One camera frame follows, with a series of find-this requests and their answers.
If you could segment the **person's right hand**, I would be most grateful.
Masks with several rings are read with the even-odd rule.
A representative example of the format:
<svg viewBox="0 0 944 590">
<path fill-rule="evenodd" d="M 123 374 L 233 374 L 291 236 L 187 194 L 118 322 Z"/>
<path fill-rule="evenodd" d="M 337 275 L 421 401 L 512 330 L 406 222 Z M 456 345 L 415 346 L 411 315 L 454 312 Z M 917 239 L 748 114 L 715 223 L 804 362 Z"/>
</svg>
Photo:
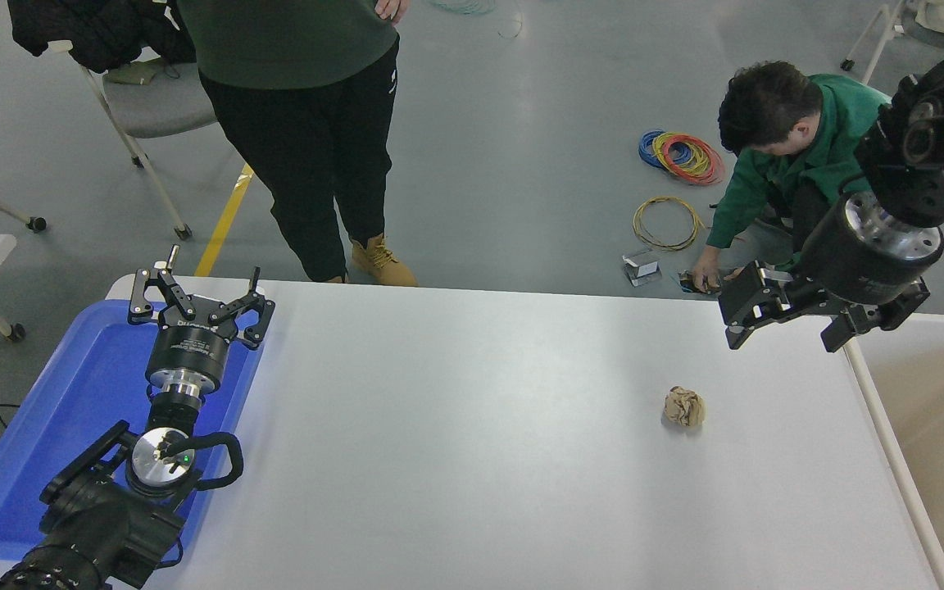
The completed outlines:
<svg viewBox="0 0 944 590">
<path fill-rule="evenodd" d="M 720 250 L 718 247 L 705 245 L 701 255 L 697 258 L 696 264 L 692 268 L 692 285 L 694 290 L 700 293 L 716 292 L 720 288 L 722 280 L 719 278 L 719 258 Z"/>
</svg>

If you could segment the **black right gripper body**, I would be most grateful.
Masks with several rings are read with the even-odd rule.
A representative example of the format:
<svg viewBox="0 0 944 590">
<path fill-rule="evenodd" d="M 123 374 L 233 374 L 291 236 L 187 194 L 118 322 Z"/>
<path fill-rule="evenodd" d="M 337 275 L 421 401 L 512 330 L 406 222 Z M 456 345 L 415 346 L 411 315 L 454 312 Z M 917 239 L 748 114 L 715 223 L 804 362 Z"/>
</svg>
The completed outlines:
<svg viewBox="0 0 944 590">
<path fill-rule="evenodd" d="M 932 228 L 903 223 L 879 204 L 838 204 L 810 233 L 799 271 L 843 300 L 884 305 L 932 264 Z"/>
</svg>

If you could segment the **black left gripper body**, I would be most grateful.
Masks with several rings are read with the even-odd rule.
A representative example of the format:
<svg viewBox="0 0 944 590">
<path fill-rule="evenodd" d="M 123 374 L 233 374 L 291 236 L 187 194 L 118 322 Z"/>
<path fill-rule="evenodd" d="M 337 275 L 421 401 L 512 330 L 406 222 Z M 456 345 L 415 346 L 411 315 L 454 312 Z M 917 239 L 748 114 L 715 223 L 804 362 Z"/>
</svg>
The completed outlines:
<svg viewBox="0 0 944 590">
<path fill-rule="evenodd" d="M 224 377 L 231 339 L 237 333 L 233 319 L 210 324 L 210 316 L 224 305 L 218 300 L 192 300 L 196 315 L 186 319 L 179 306 L 166 306 L 157 314 L 160 329 L 147 363 L 147 381 L 166 386 L 169 374 L 195 373 L 200 388 L 219 388 Z"/>
</svg>

